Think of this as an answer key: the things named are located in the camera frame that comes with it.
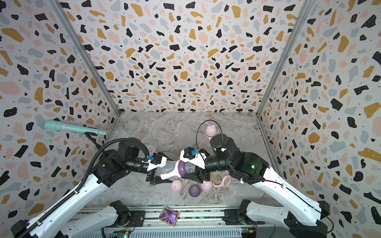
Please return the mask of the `small clear baby bottle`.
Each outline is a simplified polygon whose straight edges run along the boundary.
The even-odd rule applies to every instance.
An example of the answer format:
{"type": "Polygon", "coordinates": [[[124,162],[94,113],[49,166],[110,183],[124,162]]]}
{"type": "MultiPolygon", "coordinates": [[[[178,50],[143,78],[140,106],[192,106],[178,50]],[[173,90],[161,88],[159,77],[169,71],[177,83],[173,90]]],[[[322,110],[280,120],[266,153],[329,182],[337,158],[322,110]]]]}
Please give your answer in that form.
{"type": "Polygon", "coordinates": [[[180,178],[178,172],[178,162],[167,161],[166,165],[162,168],[157,168],[155,175],[159,176],[162,180],[174,180],[180,178]]]}

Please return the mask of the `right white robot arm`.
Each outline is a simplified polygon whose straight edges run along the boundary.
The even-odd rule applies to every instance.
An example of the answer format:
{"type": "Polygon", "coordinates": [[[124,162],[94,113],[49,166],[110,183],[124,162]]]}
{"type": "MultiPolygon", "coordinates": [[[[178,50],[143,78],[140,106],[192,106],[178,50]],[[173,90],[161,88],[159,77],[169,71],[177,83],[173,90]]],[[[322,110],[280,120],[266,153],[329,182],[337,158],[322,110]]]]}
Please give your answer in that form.
{"type": "Polygon", "coordinates": [[[212,155],[191,147],[181,152],[182,161],[195,165],[191,180],[202,183],[210,179],[212,172],[227,171],[230,177],[264,191],[281,204],[262,205],[244,199],[237,210],[240,222],[246,225],[270,223],[287,229],[296,238],[325,238],[330,232],[322,222],[329,216],[327,202],[303,195],[267,161],[255,153],[240,151],[234,140],[225,134],[215,135],[210,146],[212,155]]]}

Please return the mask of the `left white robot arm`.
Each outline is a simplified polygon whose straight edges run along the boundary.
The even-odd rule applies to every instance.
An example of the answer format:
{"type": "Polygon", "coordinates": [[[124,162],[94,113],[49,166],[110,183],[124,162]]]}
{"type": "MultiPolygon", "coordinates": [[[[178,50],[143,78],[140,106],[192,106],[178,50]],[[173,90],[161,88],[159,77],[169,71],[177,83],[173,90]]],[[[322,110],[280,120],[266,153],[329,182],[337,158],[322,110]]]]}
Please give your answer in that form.
{"type": "Polygon", "coordinates": [[[136,138],[120,138],[99,145],[84,178],[75,188],[37,217],[18,221],[11,232],[15,238],[74,238],[102,227],[124,226],[130,223],[131,214],[120,201],[76,223],[69,221],[90,200],[131,172],[147,174],[148,181],[155,181],[156,168],[166,160],[161,154],[150,153],[136,138]]]}

